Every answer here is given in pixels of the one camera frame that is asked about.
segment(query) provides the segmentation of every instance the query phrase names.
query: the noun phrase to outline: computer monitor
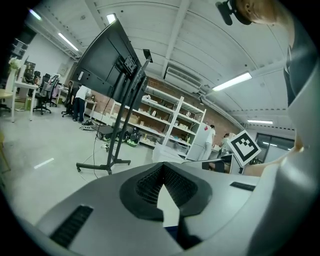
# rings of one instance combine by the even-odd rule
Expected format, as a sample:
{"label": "computer monitor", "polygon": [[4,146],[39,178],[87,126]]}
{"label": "computer monitor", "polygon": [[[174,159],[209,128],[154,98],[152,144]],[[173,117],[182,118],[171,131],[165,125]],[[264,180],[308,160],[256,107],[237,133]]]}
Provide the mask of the computer monitor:
{"label": "computer monitor", "polygon": [[[141,63],[128,36],[117,19],[103,30],[87,48],[75,68],[71,80],[119,103],[125,102],[124,95]],[[126,104],[129,106],[145,73],[128,94]],[[136,99],[135,109],[139,108],[145,83]]]}

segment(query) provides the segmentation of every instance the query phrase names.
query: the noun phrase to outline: ceiling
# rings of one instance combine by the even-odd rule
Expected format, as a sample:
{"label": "ceiling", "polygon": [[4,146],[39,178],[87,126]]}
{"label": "ceiling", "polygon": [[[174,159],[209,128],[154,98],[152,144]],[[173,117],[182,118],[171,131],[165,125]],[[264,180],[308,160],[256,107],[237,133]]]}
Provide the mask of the ceiling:
{"label": "ceiling", "polygon": [[[216,2],[44,0],[34,8],[42,21],[31,16],[27,24],[76,61],[109,25],[107,15],[115,14],[141,63],[145,61],[142,49],[150,49],[153,63],[148,65],[147,75],[163,81],[168,65],[180,68],[202,84],[195,89],[197,96],[203,96],[207,105],[238,126],[247,127],[249,119],[273,121],[272,127],[248,127],[293,136],[283,75],[286,31],[279,26],[245,26],[236,20],[227,26]],[[79,51],[68,46],[58,32]],[[211,90],[248,71],[253,79],[222,91]],[[192,94],[190,84],[174,83],[169,75],[165,81]]]}

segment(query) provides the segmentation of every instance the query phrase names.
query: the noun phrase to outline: monitor stand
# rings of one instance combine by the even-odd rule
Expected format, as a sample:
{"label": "monitor stand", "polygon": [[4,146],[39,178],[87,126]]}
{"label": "monitor stand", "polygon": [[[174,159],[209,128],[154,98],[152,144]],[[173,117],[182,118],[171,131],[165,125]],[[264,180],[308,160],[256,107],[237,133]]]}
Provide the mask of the monitor stand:
{"label": "monitor stand", "polygon": [[129,84],[126,92],[125,92],[125,95],[123,97],[124,100],[122,101],[119,113],[118,113],[117,118],[115,120],[113,132],[112,132],[112,136],[111,136],[111,140],[110,140],[110,146],[109,146],[110,150],[109,150],[109,153],[108,153],[107,163],[106,164],[101,164],[101,165],[92,165],[92,164],[84,164],[84,163],[77,162],[76,163],[76,169],[78,170],[78,172],[81,171],[80,168],[86,168],[86,169],[92,169],[92,170],[106,170],[109,175],[112,175],[111,167],[114,164],[128,164],[128,165],[130,165],[131,160],[119,159],[118,158],[118,154],[119,154],[119,151],[120,151],[122,138],[124,137],[124,134],[125,134],[125,131],[126,131],[126,127],[127,127],[129,118],[131,116],[132,110],[133,110],[134,105],[136,103],[136,100],[137,100],[137,97],[139,95],[139,92],[141,91],[144,83],[146,82],[147,77],[144,77],[144,80],[140,83],[139,88],[137,90],[135,90],[135,95],[133,97],[133,100],[131,102],[129,111],[128,111],[126,117],[125,117],[125,121],[123,123],[123,127],[122,127],[122,130],[121,130],[121,133],[119,135],[119,142],[118,142],[118,145],[116,147],[115,155],[113,155],[113,148],[114,148],[114,145],[115,145],[118,129],[120,127],[121,118],[122,118],[122,115],[123,115],[123,113],[125,111],[126,103],[128,101],[128,95],[129,95],[130,91],[132,89],[134,89],[136,84],[140,81],[141,76],[143,75],[147,65],[149,64],[149,62],[152,62],[152,57],[151,57],[150,52],[149,52],[149,55],[146,56],[146,57],[147,57],[147,59],[146,59],[144,65],[142,67],[140,66],[140,67],[138,67],[136,69],[134,77],[133,77],[132,81],[130,82],[130,84]]}

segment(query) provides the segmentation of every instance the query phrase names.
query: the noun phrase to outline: gray plastic panel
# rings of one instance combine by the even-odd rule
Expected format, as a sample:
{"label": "gray plastic panel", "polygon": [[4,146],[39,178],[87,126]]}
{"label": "gray plastic panel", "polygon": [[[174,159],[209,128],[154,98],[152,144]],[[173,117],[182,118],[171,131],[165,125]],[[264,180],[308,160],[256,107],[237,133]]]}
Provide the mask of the gray plastic panel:
{"label": "gray plastic panel", "polygon": [[93,208],[69,250],[86,256],[171,255],[181,247],[163,223],[136,218],[120,200],[120,186],[153,163],[94,180],[52,208],[37,224],[49,236],[79,205]]}
{"label": "gray plastic panel", "polygon": [[[182,170],[193,175],[195,174],[195,169],[186,164],[172,163],[172,165],[179,166]],[[197,169],[196,175],[211,185],[212,199],[201,214],[186,217],[184,220],[190,235],[206,240],[227,224],[252,194],[251,191],[236,188],[230,186],[230,184],[240,182],[256,186],[260,178],[202,169]]]}
{"label": "gray plastic panel", "polygon": [[288,108],[304,147],[320,148],[320,61],[296,99]]}
{"label": "gray plastic panel", "polygon": [[[191,255],[268,255],[279,249],[298,228],[319,195],[320,159],[305,149],[281,165],[268,166],[244,206],[205,242],[185,251]],[[209,234],[212,218],[187,220],[190,230]]]}

